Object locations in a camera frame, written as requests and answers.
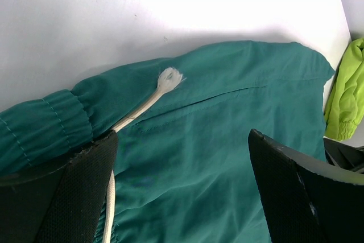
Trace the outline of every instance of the black plastic piece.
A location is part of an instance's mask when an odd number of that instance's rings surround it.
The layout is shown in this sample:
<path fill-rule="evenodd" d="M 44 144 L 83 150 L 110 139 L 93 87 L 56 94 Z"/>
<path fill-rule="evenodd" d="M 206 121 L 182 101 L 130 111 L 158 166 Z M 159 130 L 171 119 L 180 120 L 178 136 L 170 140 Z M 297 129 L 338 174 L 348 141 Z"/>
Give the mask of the black plastic piece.
<path fill-rule="evenodd" d="M 332 139 L 324 139 L 328 162 L 352 172 L 364 173 L 364 149 L 352 147 Z"/>
<path fill-rule="evenodd" d="M 272 242 L 363 242 L 364 175 L 261 135 L 249 150 Z"/>

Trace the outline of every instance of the white drawstring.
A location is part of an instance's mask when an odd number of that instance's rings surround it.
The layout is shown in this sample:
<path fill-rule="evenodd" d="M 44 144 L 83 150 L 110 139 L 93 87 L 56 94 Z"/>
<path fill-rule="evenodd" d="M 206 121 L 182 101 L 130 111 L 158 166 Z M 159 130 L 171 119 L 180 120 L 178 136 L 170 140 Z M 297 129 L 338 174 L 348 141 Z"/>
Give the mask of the white drawstring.
<path fill-rule="evenodd" d="M 158 78 L 158 86 L 156 91 L 151 97 L 147 99 L 140 107 L 135 109 L 130 114 L 126 115 L 120 121 L 118 121 L 111 129 L 115 132 L 119 132 L 125 126 L 133 122 L 141 114 L 147 111 L 153 104 L 155 104 L 161 96 L 174 90 L 183 80 L 183 75 L 175 68 L 165 69 Z M 107 187 L 106 194 L 106 219 L 104 227 L 104 237 L 102 243 L 110 243 L 111 241 L 111 229 L 114 221 L 115 212 L 115 178 L 114 171 L 111 172 L 109 185 Z"/>

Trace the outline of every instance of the green jacket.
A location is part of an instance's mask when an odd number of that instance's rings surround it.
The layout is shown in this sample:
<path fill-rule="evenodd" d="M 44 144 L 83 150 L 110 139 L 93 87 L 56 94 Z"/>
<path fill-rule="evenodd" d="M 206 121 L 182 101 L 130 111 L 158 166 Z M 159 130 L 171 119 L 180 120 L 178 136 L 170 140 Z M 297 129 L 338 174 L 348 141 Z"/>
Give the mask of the green jacket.
<path fill-rule="evenodd" d="M 364 38 L 350 43 L 325 108 L 328 138 L 350 139 L 364 115 Z"/>
<path fill-rule="evenodd" d="M 186 80 L 118 133 L 112 242 L 270 242 L 251 168 L 255 128 L 324 159 L 323 85 L 333 70 L 298 43 L 226 42 L 121 66 L 0 113 L 0 171 L 50 160 L 109 130 L 158 75 Z M 95 242 L 102 241 L 102 214 Z"/>

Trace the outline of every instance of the jacket sleeve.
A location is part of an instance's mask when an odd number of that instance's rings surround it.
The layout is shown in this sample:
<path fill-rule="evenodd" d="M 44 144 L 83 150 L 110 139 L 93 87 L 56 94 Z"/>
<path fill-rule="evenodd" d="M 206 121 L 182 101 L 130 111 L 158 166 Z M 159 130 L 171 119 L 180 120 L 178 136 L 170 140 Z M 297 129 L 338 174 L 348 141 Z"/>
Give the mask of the jacket sleeve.
<path fill-rule="evenodd" d="M 178 69 L 187 80 L 135 123 L 240 89 L 315 79 L 321 86 L 333 73 L 323 55 L 299 43 L 252 41 L 211 44 L 174 58 L 116 67 L 79 82 L 72 90 L 0 113 L 0 175 L 45 162 L 97 138 L 145 101 L 168 67 Z"/>
<path fill-rule="evenodd" d="M 343 141 L 354 134 L 364 115 L 364 38 L 350 43 L 325 108 L 325 135 Z"/>

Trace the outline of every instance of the nylon fabric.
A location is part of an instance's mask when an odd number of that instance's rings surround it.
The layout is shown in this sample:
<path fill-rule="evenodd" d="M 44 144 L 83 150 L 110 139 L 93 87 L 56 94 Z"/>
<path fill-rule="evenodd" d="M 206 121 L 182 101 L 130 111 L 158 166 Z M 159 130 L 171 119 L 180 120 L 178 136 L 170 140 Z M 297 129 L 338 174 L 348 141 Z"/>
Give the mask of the nylon fabric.
<path fill-rule="evenodd" d="M 330 139 L 350 139 L 364 116 L 364 38 L 346 49 L 325 107 Z"/>
<path fill-rule="evenodd" d="M 58 102 L 67 94 L 69 105 L 52 105 L 58 117 L 41 100 L 22 103 L 0 113 L 7 123 L 0 122 L 0 170 L 64 153 L 69 144 L 59 119 L 72 148 L 106 132 L 150 97 L 168 67 L 186 80 L 118 133 L 111 241 L 270 242 L 249 160 L 250 129 L 325 158 L 322 93 L 333 70 L 323 55 L 298 43 L 217 43 L 121 66 L 49 95 Z M 56 126 L 50 139 L 37 137 Z M 104 219 L 103 213 L 96 243 Z"/>

